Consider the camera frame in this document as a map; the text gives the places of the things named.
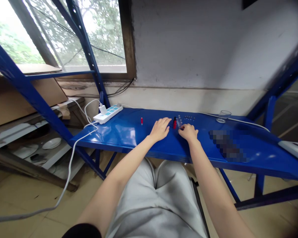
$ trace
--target tiled floor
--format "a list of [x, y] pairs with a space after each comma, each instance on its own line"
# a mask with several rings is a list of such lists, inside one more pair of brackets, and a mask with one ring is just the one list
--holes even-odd
[[[111, 157], [110, 152], [102, 153], [101, 167], [104, 169]], [[123, 158], [117, 154], [110, 170]], [[158, 166], [161, 160], [152, 159]], [[226, 174], [241, 200], [252, 198], [255, 178], [248, 181], [250, 174], [228, 171]], [[79, 189], [66, 192], [59, 207], [34, 217], [0, 223], [0, 238], [53, 238], [61, 237], [76, 221], [84, 207], [102, 183], [88, 167], [83, 167], [74, 178], [80, 182]], [[280, 178], [266, 177], [264, 193], [297, 185], [297, 181], [285, 182]], [[0, 171], [0, 216], [27, 213], [55, 205], [62, 189], [32, 178], [12, 175]], [[203, 210], [212, 238], [218, 237], [208, 215], [201, 191]], [[298, 230], [298, 200], [240, 211], [256, 237], [287, 237]]]

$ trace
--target pixelated blur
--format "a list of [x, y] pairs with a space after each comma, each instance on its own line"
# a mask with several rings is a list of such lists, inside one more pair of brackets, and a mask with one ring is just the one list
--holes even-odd
[[220, 150], [228, 162], [249, 162], [246, 153], [236, 143], [240, 135], [247, 135], [247, 131], [209, 131], [210, 139]]

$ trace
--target bowl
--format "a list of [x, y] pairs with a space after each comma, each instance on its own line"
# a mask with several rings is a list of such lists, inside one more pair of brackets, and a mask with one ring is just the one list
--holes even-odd
[[56, 147], [58, 147], [61, 143], [61, 138], [57, 137], [57, 138], [54, 138], [52, 140], [49, 140], [48, 142], [46, 142], [44, 145], [43, 145], [43, 149], [54, 149]]

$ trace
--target chair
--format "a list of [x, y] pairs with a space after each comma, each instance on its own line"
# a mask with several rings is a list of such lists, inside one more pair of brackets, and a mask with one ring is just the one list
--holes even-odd
[[203, 208], [202, 208], [202, 205], [201, 205], [200, 195], [199, 195], [198, 188], [197, 188], [199, 186], [199, 183], [195, 182], [193, 178], [190, 178], [190, 179], [192, 181], [196, 202], [198, 204], [198, 207], [199, 207], [199, 210], [200, 210], [200, 213], [201, 213], [201, 216], [202, 216], [202, 220], [203, 220], [203, 223], [204, 223], [204, 226], [205, 226], [205, 229], [206, 229], [206, 235], [207, 235], [208, 238], [211, 238], [208, 226], [206, 224], [206, 219], [205, 219], [205, 215], [204, 215]]

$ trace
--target black sleeve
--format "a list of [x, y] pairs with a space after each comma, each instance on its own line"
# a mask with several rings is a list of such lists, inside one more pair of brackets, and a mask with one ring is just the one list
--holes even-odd
[[102, 238], [99, 230], [95, 226], [87, 223], [77, 224], [71, 227], [62, 238], [78, 237]]

